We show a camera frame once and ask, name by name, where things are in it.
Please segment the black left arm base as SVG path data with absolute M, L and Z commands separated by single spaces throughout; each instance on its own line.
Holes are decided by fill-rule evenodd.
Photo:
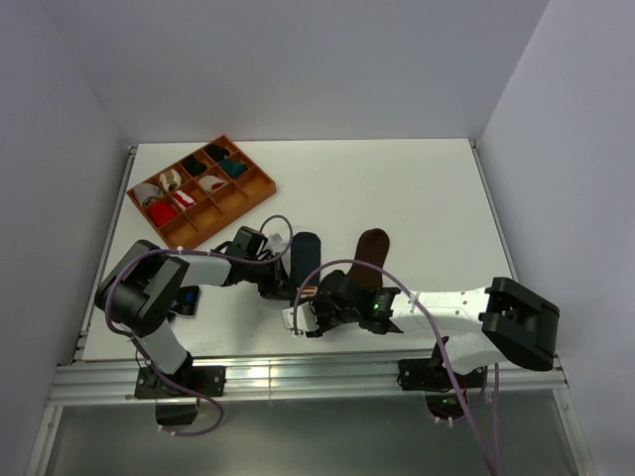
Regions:
M 217 409 L 216 421 L 210 430 L 222 423 L 224 409 L 216 398 L 224 393 L 225 377 L 226 368 L 218 365 L 194 366 L 183 375 L 164 377 L 152 367 L 142 367 L 138 371 L 133 397 L 137 401 L 155 403 L 155 420 L 162 429 L 176 434 L 198 434 L 202 429 L 187 431 L 186 427 L 194 423 L 203 403 Z

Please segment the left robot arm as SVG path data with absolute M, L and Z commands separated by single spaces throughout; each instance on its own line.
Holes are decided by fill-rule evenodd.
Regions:
M 94 304 L 104 311 L 109 329 L 130 337 L 159 370 L 158 385 L 181 396 L 194 388 L 194 373 L 191 354 L 169 325 L 179 292 L 245 282 L 255 285 L 261 298 L 291 298 L 295 287 L 284 269 L 284 253 L 268 250 L 268 242 L 246 226 L 209 251 L 161 249 L 139 240 L 100 283 Z

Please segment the navy patterned sock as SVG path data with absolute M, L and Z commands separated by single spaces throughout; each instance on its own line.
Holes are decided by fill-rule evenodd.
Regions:
M 321 242 L 313 232 L 299 232 L 291 246 L 291 283 L 297 288 L 321 264 Z

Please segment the brown striped sock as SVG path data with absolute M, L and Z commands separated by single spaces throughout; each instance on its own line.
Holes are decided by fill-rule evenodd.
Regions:
M 324 262 L 321 254 L 312 256 L 302 273 L 295 277 L 297 291 L 302 295 L 311 289 L 315 298 L 338 302 L 370 299 L 383 286 L 382 270 L 390 245 L 386 231 L 371 228 L 361 233 L 348 260 Z

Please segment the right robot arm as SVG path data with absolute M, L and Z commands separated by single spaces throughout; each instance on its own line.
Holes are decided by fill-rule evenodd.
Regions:
M 430 375 L 443 387 L 501 361 L 552 370 L 559 320 L 555 304 L 505 277 L 460 292 L 371 291 L 340 270 L 328 274 L 316 294 L 287 318 L 291 329 L 308 337 L 347 323 L 379 335 L 435 329 L 444 343 L 430 362 Z

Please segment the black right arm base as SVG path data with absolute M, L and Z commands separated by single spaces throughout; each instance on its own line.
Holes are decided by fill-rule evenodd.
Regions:
M 402 359 L 398 362 L 397 384 L 406 392 L 423 392 L 429 413 L 447 423 L 464 418 L 448 373 L 437 359 Z M 469 403 L 468 391 L 479 389 L 476 400 L 479 402 L 485 392 L 487 368 L 480 367 L 466 375 L 455 375 L 459 389 Z

